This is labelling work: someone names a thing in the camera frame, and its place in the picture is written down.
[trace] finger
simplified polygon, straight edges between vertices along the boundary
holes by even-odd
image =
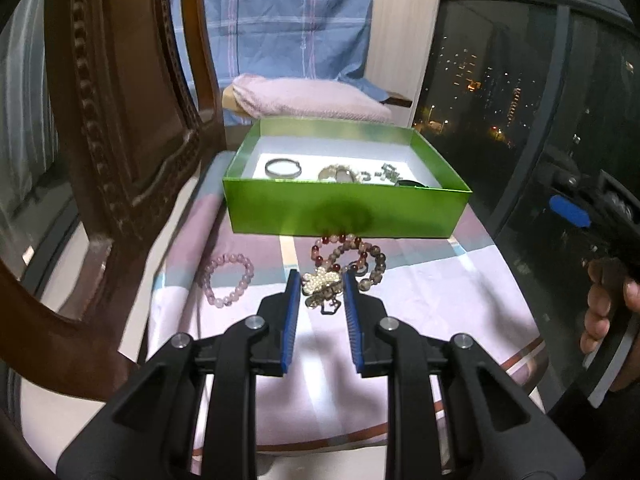
[[[626,388],[640,377],[640,338],[636,338],[631,352],[626,357],[625,363],[620,368],[620,373],[610,387],[612,392]]]
[[[604,266],[604,260],[591,260],[587,272],[593,283],[600,284],[602,282],[602,267]]]
[[[601,285],[591,285],[587,295],[589,310],[601,317],[606,316],[611,309],[609,293]]]
[[[586,332],[580,338],[580,350],[583,354],[590,354],[598,347],[598,342]]]
[[[598,316],[591,310],[587,310],[584,315],[584,328],[587,333],[595,340],[604,339],[609,331],[609,319]]]
[[[631,278],[625,281],[625,303],[629,309],[640,312],[640,286]]]

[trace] bracelet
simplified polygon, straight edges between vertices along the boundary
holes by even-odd
[[[280,162],[293,164],[296,167],[296,170],[291,173],[277,173],[276,171],[271,171],[269,169],[272,164],[278,164]],[[292,160],[291,158],[272,158],[264,165],[264,173],[266,173],[269,178],[297,178],[302,174],[302,167],[298,161]]]
[[[244,266],[245,273],[240,279],[240,283],[236,286],[236,290],[223,299],[216,298],[213,289],[211,288],[211,275],[218,267],[222,267],[225,264],[240,264]],[[254,278],[254,264],[251,260],[244,256],[244,254],[223,254],[212,258],[211,261],[204,267],[204,275],[202,277],[202,288],[204,294],[207,297],[210,305],[215,305],[218,308],[231,305],[234,301],[238,301],[249,287],[251,280]]]
[[[385,179],[389,179],[394,184],[400,180],[400,174],[396,170],[395,166],[392,166],[388,162],[385,162],[382,165],[382,169],[380,171],[376,171],[374,173],[376,177],[379,177],[380,180],[384,182]]]
[[[359,171],[342,164],[332,164],[326,168],[322,168],[320,173],[318,173],[318,180],[326,180],[328,178],[332,178],[336,182],[362,182]]]
[[[340,245],[334,249],[325,261],[320,255],[320,247],[329,243],[340,243]],[[360,257],[348,266],[341,267],[336,261],[349,250],[358,250]],[[336,296],[342,292],[342,275],[349,270],[354,270],[357,276],[364,276],[369,270],[368,254],[375,258],[376,267],[371,271],[368,278],[363,278],[358,283],[358,289],[363,292],[368,291],[373,285],[377,285],[382,281],[382,275],[386,270],[386,256],[380,251],[380,247],[364,242],[355,235],[333,235],[318,238],[313,247],[311,247],[311,259],[316,263],[316,272],[313,274],[306,273],[302,276],[302,292],[305,296],[309,296],[305,300],[306,306],[309,308],[322,306],[323,314],[334,314],[341,305]],[[330,302],[330,306],[334,309],[332,312],[325,312],[325,301]]]
[[[395,185],[398,186],[398,187],[400,187],[400,186],[404,186],[404,187],[429,187],[429,186],[425,186],[424,184],[421,184],[420,182],[416,182],[415,180],[406,180],[406,179],[398,180]]]

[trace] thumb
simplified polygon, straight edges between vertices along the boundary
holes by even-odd
[[[640,285],[631,278],[625,281],[625,303],[634,312],[640,312]]]

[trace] pink towel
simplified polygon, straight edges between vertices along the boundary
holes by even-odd
[[[351,85],[324,79],[267,79],[242,74],[232,83],[238,104],[251,117],[319,117],[390,123],[391,111]]]

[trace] human hand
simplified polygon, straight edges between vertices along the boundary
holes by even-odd
[[[607,289],[620,290],[622,287],[626,306],[640,313],[640,286],[626,275],[626,268],[619,260],[593,260],[589,264],[588,272],[593,285],[587,296],[589,309],[584,315],[585,330],[580,338],[580,349],[585,354],[593,352],[609,331],[607,314],[611,309],[611,296]],[[640,336],[634,341],[631,352],[610,390],[614,392],[626,388],[638,378],[640,378]]]

